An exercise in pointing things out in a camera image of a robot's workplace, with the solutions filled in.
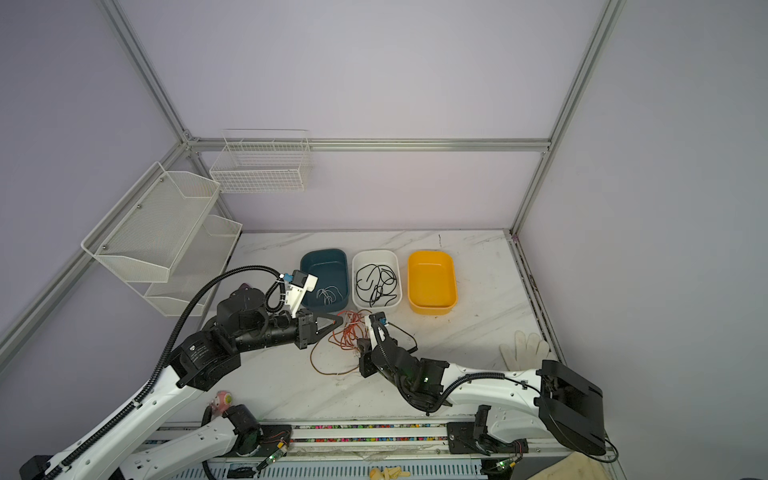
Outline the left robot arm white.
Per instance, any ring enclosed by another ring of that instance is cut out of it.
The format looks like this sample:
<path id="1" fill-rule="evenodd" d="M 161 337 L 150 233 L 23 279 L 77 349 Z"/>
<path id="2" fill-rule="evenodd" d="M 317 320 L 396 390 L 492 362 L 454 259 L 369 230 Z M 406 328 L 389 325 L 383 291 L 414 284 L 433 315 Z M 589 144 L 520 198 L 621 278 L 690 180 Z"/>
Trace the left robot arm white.
<path id="1" fill-rule="evenodd" d="M 179 317 L 152 374 L 134 397 L 67 449 L 29 459 L 20 469 L 21 478 L 160 479 L 201 460 L 254 450 L 261 427 L 243 405 L 184 438 L 145 452 L 138 449 L 173 414 L 238 369 L 242 353 L 286 344 L 305 349 L 341 325 L 341 317 L 327 314 L 326 326 L 320 327 L 321 315 L 302 308 L 304 295 L 315 289 L 315 276 L 262 265 L 247 269 L 273 275 L 273 286 L 266 292 L 241 286 L 218 304 L 201 330 L 179 342 L 197 302 L 229 275 L 205 284 Z"/>

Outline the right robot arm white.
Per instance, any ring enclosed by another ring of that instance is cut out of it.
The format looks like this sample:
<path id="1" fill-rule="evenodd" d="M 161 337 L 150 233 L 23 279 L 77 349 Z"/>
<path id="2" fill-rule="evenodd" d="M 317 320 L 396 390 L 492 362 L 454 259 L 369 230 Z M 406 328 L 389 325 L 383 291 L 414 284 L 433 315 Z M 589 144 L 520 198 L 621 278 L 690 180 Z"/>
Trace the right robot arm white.
<path id="1" fill-rule="evenodd" d="M 360 339 L 357 349 L 363 377 L 382 375 L 410 407 L 427 416 L 472 406 L 475 416 L 466 432 L 448 430 L 464 450 L 506 453 L 524 440 L 550 436 L 599 463 L 619 457 L 606 437 L 602 390 L 559 361 L 545 360 L 525 371 L 482 371 L 418 358 L 389 336 Z"/>

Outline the white plastic bin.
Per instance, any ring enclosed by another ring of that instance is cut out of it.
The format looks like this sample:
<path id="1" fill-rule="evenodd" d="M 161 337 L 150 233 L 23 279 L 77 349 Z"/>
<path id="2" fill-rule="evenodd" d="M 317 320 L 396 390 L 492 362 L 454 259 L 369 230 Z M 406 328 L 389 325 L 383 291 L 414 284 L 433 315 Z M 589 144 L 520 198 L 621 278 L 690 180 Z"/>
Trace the white plastic bin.
<path id="1" fill-rule="evenodd" d="M 403 298 L 398 258 L 390 250 L 357 253 L 351 266 L 352 301 L 359 310 L 394 312 Z"/>

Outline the teal plastic bin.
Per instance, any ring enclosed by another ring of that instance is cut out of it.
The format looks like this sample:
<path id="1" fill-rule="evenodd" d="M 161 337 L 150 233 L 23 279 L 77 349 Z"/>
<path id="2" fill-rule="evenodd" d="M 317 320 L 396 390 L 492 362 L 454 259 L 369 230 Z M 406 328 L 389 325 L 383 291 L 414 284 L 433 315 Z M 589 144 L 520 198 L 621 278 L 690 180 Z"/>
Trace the teal plastic bin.
<path id="1" fill-rule="evenodd" d="M 319 313 L 346 309 L 350 286 L 348 259 L 343 250 L 331 248 L 308 252 L 301 259 L 300 270 L 318 278 L 315 289 L 302 301 L 305 308 Z"/>

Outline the yellow plastic bin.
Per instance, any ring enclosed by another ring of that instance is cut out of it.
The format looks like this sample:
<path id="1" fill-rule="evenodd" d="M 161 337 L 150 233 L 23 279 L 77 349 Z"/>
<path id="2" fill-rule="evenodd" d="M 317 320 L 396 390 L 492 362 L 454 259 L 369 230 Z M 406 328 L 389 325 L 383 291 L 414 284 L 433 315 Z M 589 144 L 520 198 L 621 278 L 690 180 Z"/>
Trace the yellow plastic bin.
<path id="1" fill-rule="evenodd" d="M 412 253 L 407 264 L 407 297 L 411 309 L 420 315 L 441 316 L 458 302 L 453 258 L 436 250 Z"/>

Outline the pink small toy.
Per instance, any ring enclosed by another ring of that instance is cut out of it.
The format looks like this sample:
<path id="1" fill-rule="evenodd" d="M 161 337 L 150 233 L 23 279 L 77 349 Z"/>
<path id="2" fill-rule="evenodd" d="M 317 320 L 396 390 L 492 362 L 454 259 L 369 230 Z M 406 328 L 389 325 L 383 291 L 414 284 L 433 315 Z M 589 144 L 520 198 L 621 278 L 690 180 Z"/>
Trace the pink small toy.
<path id="1" fill-rule="evenodd" d="M 213 415 L 223 415 L 233 404 L 233 396 L 229 391 L 220 390 L 210 401 L 209 406 Z"/>

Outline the white work glove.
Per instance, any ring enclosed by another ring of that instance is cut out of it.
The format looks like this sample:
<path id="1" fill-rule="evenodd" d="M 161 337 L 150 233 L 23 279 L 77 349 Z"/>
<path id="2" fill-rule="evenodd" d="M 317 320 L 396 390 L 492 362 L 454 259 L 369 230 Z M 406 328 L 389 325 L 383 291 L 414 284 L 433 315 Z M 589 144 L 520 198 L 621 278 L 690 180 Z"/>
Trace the white work glove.
<path id="1" fill-rule="evenodd" d="M 544 360 L 556 360 L 549 343 L 539 334 L 516 331 L 511 344 L 501 344 L 499 352 L 508 371 L 539 369 Z"/>

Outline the white mesh two-tier shelf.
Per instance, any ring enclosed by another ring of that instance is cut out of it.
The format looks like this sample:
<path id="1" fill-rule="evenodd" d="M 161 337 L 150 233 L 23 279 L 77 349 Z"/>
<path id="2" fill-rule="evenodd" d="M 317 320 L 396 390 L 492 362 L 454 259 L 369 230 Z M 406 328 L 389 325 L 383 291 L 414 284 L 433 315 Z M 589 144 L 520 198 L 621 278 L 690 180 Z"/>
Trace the white mesh two-tier shelf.
<path id="1" fill-rule="evenodd" d="M 165 317 L 183 313 L 227 266 L 242 225 L 215 212 L 217 182 L 152 165 L 81 242 Z"/>

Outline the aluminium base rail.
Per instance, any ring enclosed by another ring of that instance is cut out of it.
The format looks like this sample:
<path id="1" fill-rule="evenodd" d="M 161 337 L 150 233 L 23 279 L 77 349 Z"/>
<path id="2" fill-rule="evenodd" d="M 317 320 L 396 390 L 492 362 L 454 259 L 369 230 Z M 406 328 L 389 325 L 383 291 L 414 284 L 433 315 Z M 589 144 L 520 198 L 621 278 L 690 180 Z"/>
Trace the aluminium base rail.
<path id="1" fill-rule="evenodd" d="M 526 479 L 567 458 L 554 439 L 492 444 L 472 419 L 262 425 L 251 452 L 224 440 L 223 421 L 163 428 L 115 479 Z"/>

